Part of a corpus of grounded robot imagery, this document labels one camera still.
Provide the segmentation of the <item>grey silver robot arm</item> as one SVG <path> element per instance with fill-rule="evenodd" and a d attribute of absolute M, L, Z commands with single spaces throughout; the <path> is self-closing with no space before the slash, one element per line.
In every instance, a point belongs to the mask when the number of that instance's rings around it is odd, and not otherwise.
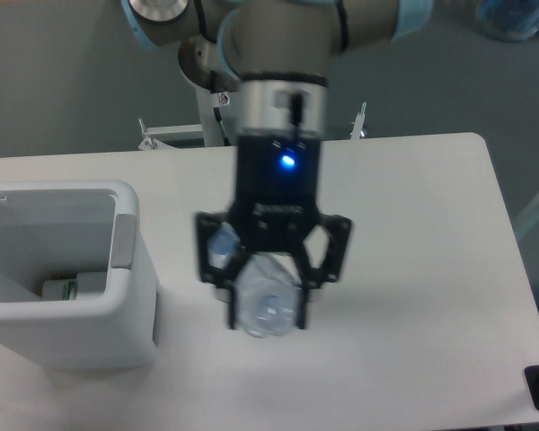
<path fill-rule="evenodd" d="M 130 25 L 161 47 L 203 38 L 237 84 L 234 198 L 196 214 L 198 272 L 227 305 L 234 328 L 246 299 L 238 278 L 256 255 L 296 265 L 294 324 L 312 294 L 340 279 L 353 223 L 317 204 L 328 73 L 334 57 L 422 28 L 430 1 L 126 1 Z"/>

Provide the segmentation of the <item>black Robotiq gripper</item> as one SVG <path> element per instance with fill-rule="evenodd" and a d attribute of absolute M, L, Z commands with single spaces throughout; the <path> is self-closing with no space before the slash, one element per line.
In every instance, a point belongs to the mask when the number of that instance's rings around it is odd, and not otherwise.
<path fill-rule="evenodd" d="M 316 203 L 322 140 L 309 136 L 241 135 L 237 137 L 234 200 L 227 213 L 197 212 L 194 232 L 199 280 L 214 286 L 226 304 L 226 325 L 238 324 L 236 280 L 253 253 L 289 253 L 301 281 L 296 326 L 306 330 L 312 293 L 340 281 L 353 222 L 324 215 Z M 214 265 L 210 241 L 224 222 L 240 241 L 226 263 Z M 305 239 L 316 227 L 327 237 L 323 259 L 314 267 Z"/>

